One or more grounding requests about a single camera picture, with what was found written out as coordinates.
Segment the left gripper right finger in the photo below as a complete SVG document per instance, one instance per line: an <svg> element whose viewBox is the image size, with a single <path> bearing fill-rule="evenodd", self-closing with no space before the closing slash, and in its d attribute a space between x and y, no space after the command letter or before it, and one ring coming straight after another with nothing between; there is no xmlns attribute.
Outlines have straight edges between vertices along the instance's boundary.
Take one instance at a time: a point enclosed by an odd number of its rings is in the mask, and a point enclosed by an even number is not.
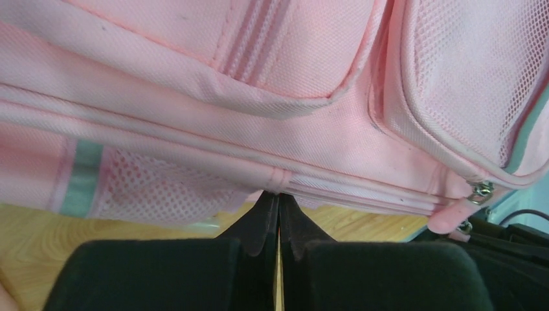
<svg viewBox="0 0 549 311"><path fill-rule="evenodd" d="M473 259L448 242L338 242L279 197L286 310L492 310Z"/></svg>

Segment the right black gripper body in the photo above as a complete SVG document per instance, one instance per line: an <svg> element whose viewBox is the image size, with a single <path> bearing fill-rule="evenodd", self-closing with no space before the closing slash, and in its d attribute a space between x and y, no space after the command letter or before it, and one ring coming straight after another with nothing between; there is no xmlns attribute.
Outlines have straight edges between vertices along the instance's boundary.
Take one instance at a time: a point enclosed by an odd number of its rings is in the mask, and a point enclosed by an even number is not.
<svg viewBox="0 0 549 311"><path fill-rule="evenodd" d="M465 241L424 229L415 242L453 242L473 258L494 310L548 310L548 234L527 225L468 219Z"/></svg>

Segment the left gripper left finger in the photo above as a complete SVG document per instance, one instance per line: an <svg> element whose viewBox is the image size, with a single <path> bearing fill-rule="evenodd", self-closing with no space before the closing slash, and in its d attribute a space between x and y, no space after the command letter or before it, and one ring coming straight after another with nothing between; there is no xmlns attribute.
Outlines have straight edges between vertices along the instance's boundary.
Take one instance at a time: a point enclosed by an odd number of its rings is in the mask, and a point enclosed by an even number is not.
<svg viewBox="0 0 549 311"><path fill-rule="evenodd" d="M46 310L274 310L278 196L265 192L216 238L92 240L59 273Z"/></svg>

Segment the pink student backpack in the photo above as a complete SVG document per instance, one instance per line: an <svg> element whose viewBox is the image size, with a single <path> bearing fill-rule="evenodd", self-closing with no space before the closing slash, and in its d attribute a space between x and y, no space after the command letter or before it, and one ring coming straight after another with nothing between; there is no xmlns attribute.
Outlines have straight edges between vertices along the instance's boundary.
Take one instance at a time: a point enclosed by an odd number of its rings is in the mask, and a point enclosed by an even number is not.
<svg viewBox="0 0 549 311"><path fill-rule="evenodd" d="M175 226L265 190L444 234L547 171L547 1L1 2L3 203Z"/></svg>

